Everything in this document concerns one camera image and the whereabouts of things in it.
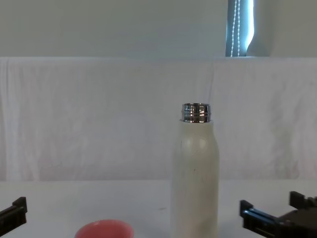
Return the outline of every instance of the white wall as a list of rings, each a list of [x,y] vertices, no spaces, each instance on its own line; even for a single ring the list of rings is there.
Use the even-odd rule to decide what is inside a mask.
[[[0,0],[0,57],[223,56],[226,0]]]
[[[317,57],[316,0],[254,0],[249,56]]]

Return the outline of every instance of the metal bottle neck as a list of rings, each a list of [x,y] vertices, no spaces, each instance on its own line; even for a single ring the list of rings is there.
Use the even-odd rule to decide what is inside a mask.
[[[189,123],[211,122],[211,106],[204,103],[183,104],[181,121]]]

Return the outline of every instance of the white sheet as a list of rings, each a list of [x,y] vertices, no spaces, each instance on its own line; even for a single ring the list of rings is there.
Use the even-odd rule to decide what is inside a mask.
[[[211,93],[211,62],[1,62],[6,180],[166,178],[182,103]]]
[[[214,68],[222,178],[316,178],[317,59],[224,59]]]
[[[0,179],[165,179],[185,102],[212,104],[222,179],[317,178],[316,75],[317,59],[1,58]]]

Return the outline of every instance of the pink cup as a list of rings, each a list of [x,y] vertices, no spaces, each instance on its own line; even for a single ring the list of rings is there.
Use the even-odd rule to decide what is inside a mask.
[[[83,226],[75,238],[133,238],[132,227],[119,220],[101,220]]]

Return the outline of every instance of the water bottle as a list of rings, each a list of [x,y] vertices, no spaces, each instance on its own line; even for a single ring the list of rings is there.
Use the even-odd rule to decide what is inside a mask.
[[[182,107],[171,178],[171,238],[216,238],[219,152],[209,104]]]

